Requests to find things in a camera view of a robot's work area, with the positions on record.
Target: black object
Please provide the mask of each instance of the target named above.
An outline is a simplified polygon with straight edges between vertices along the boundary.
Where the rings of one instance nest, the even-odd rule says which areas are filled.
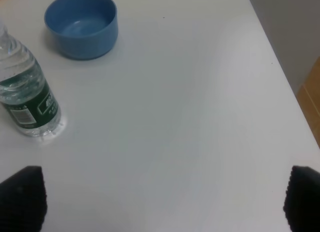
[[[320,232],[320,174],[293,166],[283,210],[292,232]]]
[[[0,232],[39,232],[47,209],[41,167],[27,166],[0,184]]]

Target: water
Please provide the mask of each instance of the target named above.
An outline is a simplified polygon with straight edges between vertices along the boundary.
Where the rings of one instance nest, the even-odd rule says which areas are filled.
[[[0,102],[17,128],[40,136],[54,130],[61,111],[32,53],[0,21]]]

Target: bowl rim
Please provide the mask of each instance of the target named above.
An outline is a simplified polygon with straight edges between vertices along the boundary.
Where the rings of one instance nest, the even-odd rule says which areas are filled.
[[[58,0],[54,0],[52,3],[50,3],[50,5],[47,7],[47,9],[45,10],[45,13],[44,13],[44,23],[46,25],[46,27],[55,35],[58,35],[58,36],[61,36],[61,37],[64,37],[64,38],[86,38],[86,37],[92,37],[92,36],[96,36],[100,33],[102,33],[103,31],[107,30],[109,28],[109,26],[114,22],[114,20],[117,20],[117,14],[118,14],[118,9],[117,9],[117,5],[115,4],[115,2],[113,0],[110,0],[114,7],[115,7],[115,13],[114,13],[114,17],[112,19],[112,21],[107,25],[105,26],[103,29],[99,30],[99,31],[96,31],[96,32],[93,32],[93,33],[90,33],[88,35],[83,35],[83,36],[69,36],[69,35],[64,35],[62,33],[59,33],[59,32],[56,32],[55,30],[53,30],[48,24],[47,24],[47,14],[48,14],[48,10],[49,8]]]

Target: wooden panel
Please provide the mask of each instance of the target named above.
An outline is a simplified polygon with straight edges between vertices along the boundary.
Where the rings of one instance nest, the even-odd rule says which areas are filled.
[[[320,58],[300,88],[297,100],[320,147]]]

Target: barcode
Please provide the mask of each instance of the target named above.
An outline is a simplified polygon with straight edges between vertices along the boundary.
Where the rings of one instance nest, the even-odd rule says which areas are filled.
[[[16,120],[23,125],[36,123],[35,118],[30,113],[29,109],[24,110],[10,110]]]

